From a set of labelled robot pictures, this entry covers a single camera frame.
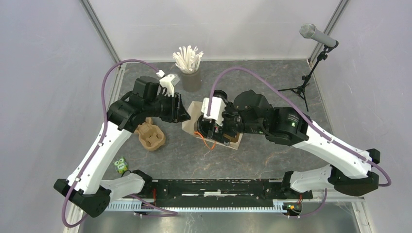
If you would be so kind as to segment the brown paper takeout bag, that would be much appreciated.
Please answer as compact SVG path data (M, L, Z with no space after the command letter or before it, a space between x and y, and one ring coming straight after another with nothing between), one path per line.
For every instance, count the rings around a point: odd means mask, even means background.
M195 134L195 131L197 131L197 126L196 126L197 120L202 114L201 108L202 108L202 102L193 101L187 109L187 112L189 113L191 119L189 121L185 121L182 123L182 130L189 133L190 135L194 136L197 139L202 139L201 136ZM224 147L231 148L234 150L238 150L240 146L240 142L242 140L242 136L243 134L239 133L235 138L231 139L228 145L216 142L216 144L211 147L213 148L216 145L220 145L220 146L224 146Z

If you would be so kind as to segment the black coffee cup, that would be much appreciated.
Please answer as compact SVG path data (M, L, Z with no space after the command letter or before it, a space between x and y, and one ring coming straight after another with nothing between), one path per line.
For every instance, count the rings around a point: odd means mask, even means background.
M210 121L207 119L204 119L203 115L200 115L197 123L197 132L199 132L204 138L208 138L208 131L210 129Z

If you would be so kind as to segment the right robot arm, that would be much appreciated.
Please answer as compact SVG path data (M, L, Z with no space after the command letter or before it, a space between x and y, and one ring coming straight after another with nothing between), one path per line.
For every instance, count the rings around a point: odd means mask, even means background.
M286 172L281 193L293 198L298 193L332 188L359 197L378 189L379 176L372 163L380 162L377 149L360 150L321 129L307 115L292 107L273 107L267 99L248 90L230 102L224 91L205 98L196 123L205 138L228 145L238 134L259 134L277 145L310 152L327 165L310 171Z

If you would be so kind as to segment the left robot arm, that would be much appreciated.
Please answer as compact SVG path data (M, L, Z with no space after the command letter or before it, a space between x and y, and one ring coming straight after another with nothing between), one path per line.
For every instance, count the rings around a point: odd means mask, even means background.
M121 146L146 118L158 117L169 123L190 120L181 95L174 90L178 82L175 74L160 80L149 76L137 78L133 90L110 105L82 162L67 179L58 179L54 189L90 217L99 216L111 202L130 194L150 196L153 185L137 172L115 180L102 178Z

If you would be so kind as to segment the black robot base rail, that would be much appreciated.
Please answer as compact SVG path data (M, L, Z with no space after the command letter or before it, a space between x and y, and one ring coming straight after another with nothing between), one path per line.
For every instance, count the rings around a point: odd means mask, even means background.
M313 198L311 191L296 192L277 179L159 179L145 183L137 196L161 208L192 210L261 210L274 200Z

